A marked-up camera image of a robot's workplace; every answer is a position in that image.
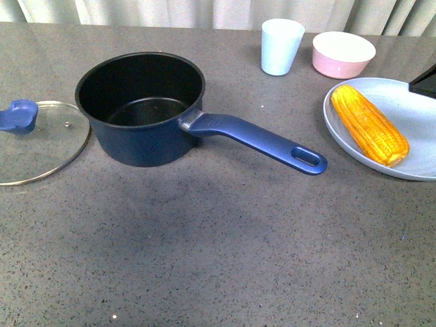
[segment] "blue lid handle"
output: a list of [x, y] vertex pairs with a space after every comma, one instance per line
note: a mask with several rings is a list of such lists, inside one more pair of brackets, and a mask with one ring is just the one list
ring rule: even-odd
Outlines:
[[35, 128], [38, 105], [31, 100], [14, 100], [8, 109], [0, 111], [0, 131], [25, 135]]

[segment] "glass lid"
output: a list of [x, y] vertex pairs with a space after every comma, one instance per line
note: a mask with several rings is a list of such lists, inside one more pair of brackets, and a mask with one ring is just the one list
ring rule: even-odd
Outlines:
[[89, 121], [77, 107], [57, 101], [36, 104], [33, 130], [24, 135], [0, 131], [0, 185], [22, 185], [62, 169], [89, 139]]

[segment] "light blue plate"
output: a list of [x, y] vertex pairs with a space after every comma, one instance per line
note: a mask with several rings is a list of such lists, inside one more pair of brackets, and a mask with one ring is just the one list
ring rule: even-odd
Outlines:
[[[365, 157], [340, 120], [331, 101], [332, 92], [342, 84], [358, 89], [392, 121], [407, 138], [409, 155], [389, 168]], [[436, 99], [409, 92], [409, 85], [385, 78], [355, 78], [339, 83], [324, 99], [328, 131], [353, 158], [384, 174], [411, 181], [436, 181]]]

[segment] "pot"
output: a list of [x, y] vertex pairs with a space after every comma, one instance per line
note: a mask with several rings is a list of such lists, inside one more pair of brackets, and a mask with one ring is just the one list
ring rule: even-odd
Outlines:
[[261, 127], [202, 111], [205, 79], [191, 61], [162, 52], [109, 59], [87, 72], [76, 103], [103, 150], [124, 164], [154, 167], [191, 150], [199, 138], [222, 135], [309, 175], [326, 159]]

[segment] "corn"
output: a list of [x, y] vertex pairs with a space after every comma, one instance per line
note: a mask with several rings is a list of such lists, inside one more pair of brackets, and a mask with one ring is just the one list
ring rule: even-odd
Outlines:
[[406, 138], [354, 87], [338, 87], [332, 94], [332, 103], [343, 124], [369, 159], [394, 167], [407, 156], [410, 146]]

